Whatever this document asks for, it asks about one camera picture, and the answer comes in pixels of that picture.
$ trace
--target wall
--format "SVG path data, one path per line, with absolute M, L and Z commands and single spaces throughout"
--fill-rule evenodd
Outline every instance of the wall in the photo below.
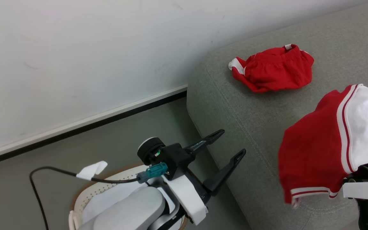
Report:
M 182 86 L 209 51 L 360 1 L 0 0 L 0 154 Z

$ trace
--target gray sofa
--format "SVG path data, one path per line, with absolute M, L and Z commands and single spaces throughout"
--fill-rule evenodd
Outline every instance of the gray sofa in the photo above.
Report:
M 236 81 L 228 63 L 294 43 L 314 59 L 313 80 L 299 90 L 257 94 Z M 341 229 L 357 218 L 356 203 L 339 196 L 307 196 L 299 208 L 283 202 L 277 154 L 286 128 L 312 112 L 331 90 L 368 86 L 368 2 L 260 35 L 218 50 L 190 78 L 187 109 L 201 136 L 226 133 L 209 150 L 223 167 L 236 150 L 247 155 L 228 180 L 254 230 Z

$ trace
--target red and white garment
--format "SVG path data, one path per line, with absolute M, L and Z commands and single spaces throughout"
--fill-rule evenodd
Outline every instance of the red and white garment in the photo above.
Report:
M 343 179 L 368 163 L 368 88 L 326 94 L 314 112 L 285 131 L 279 176 L 285 202 L 308 195 L 337 196 Z
M 298 89 L 312 79 L 313 58 L 295 44 L 271 48 L 246 61 L 234 58 L 228 68 L 232 76 L 256 93 Z

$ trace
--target black cable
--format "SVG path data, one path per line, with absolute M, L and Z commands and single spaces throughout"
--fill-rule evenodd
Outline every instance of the black cable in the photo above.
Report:
M 45 223 L 45 228 L 46 228 L 46 230 L 49 230 L 49 228 L 48 228 L 48 222 L 47 222 L 46 216 L 45 216 L 45 212 L 43 211 L 41 199 L 39 198 L 38 192 L 36 191 L 36 187 L 35 187 L 34 181 L 32 179 L 32 175 L 35 172 L 37 172 L 39 170 L 42 170 L 42 169 L 50 169 L 50 170 L 53 170 L 53 171 L 56 171 L 56 172 L 60 172 L 60 173 L 64 173 L 64 174 L 67 174 L 69 176 L 74 176 L 74 177 L 76 177 L 76 173 L 69 172 L 69 171 L 66 171 L 66 170 L 63 170 L 63 169 L 58 169 L 58 168 L 51 167 L 51 166 L 44 166 L 44 167 L 40 167 L 40 168 L 37 168 L 37 169 L 33 170 L 29 174 L 29 180 L 31 181 L 32 189 L 34 190 L 36 199 L 38 200 L 39 208 L 41 208 L 41 213 L 42 213 L 43 221 Z M 129 183 L 129 182 L 138 181 L 139 178 L 129 179 L 129 180 L 103 180 L 103 179 L 98 179 L 98 178 L 92 177 L 92 179 L 90 179 L 90 180 L 91 181 L 94 181 L 94 182 L 102 182 L 102 183 L 108 183 L 108 184 L 120 184 L 120 183 Z

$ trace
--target cable connector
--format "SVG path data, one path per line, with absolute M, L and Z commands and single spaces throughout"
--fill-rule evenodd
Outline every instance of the cable connector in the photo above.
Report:
M 138 182 L 140 184 L 147 182 L 149 179 L 154 177 L 159 177 L 164 175 L 168 171 L 167 164 L 161 162 L 159 164 L 153 165 L 150 168 L 146 169 L 144 172 L 139 172 L 137 174 Z

